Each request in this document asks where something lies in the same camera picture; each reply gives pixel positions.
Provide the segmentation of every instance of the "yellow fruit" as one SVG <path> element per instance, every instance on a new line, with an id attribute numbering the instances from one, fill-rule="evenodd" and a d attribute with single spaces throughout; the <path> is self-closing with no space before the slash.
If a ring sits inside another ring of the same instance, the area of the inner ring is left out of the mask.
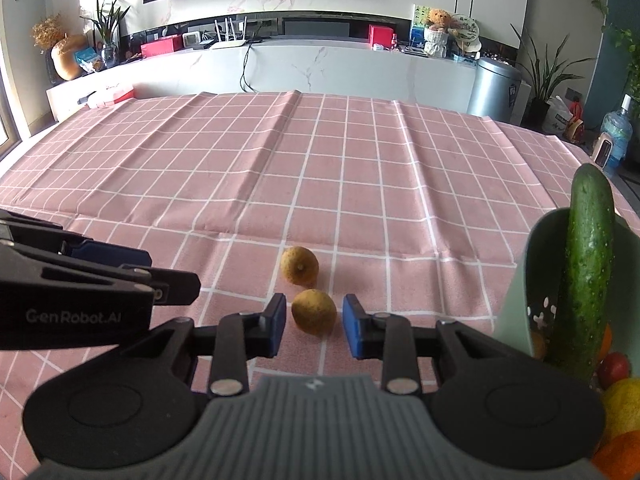
<path id="1" fill-rule="evenodd" d="M 314 288 L 300 292 L 293 298 L 291 313 L 302 332 L 317 336 L 330 333 L 337 317 L 334 300 Z"/>
<path id="2" fill-rule="evenodd" d="M 307 248 L 291 247 L 282 253 L 280 270 L 289 283 L 315 286 L 318 280 L 318 259 Z"/>
<path id="3" fill-rule="evenodd" d="M 531 342 L 533 343 L 533 357 L 542 361 L 546 356 L 546 342 L 539 332 L 531 331 Z"/>
<path id="4" fill-rule="evenodd" d="M 607 423 L 602 444 L 620 434 L 640 430 L 640 378 L 623 379 L 602 395 Z"/>

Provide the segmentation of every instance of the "trash can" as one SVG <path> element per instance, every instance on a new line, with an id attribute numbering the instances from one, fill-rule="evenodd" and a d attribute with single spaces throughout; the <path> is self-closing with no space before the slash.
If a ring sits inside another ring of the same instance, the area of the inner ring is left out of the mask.
<path id="1" fill-rule="evenodd" d="M 513 66 L 483 57 L 478 61 L 466 113 L 509 123 L 521 81 L 522 74 Z"/>

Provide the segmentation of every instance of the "fruit basket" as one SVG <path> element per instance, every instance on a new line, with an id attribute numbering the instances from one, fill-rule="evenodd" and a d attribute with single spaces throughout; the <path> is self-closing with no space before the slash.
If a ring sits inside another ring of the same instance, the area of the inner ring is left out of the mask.
<path id="1" fill-rule="evenodd" d="M 545 332 L 556 314 L 564 263 L 569 209 L 543 216 L 529 234 L 498 316 L 494 337 L 534 355 L 531 331 Z M 640 238 L 616 216 L 614 263 L 607 291 L 606 312 L 614 334 L 611 351 L 625 353 L 632 375 L 640 370 Z"/>

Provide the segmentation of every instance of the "green cucumber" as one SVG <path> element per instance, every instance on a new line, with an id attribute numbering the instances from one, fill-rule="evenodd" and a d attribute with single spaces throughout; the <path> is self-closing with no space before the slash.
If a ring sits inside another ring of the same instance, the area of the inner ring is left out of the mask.
<path id="1" fill-rule="evenodd" d="M 591 164 L 574 174 L 564 272 L 546 361 L 589 381 L 606 326 L 615 209 L 609 181 Z"/>

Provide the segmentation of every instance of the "pink checkered tablecloth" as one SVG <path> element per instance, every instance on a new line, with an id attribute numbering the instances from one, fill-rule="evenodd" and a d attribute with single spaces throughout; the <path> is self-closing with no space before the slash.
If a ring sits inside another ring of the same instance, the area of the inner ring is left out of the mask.
<path id="1" fill-rule="evenodd" d="M 569 203 L 587 161 L 556 137 L 418 105 L 286 94 L 199 94 L 82 110 L 41 140 L 0 181 L 0 207 L 61 223 L 97 240 L 143 248 L 156 267 L 197 272 L 198 300 L 154 308 L 215 324 L 259 311 L 274 292 L 301 289 L 278 273 L 299 244 L 320 262 L 318 288 L 338 307 L 412 323 L 461 320 L 490 333 L 535 222 Z M 616 192 L 636 232 L 640 220 Z M 34 387 L 104 348 L 0 352 L 0 474 L 36 466 L 20 412 Z M 421 363 L 434 388 L 429 360 Z M 205 360 L 195 389 L 203 389 Z M 319 340 L 292 319 L 272 374 L 368 372 L 342 328 Z"/>

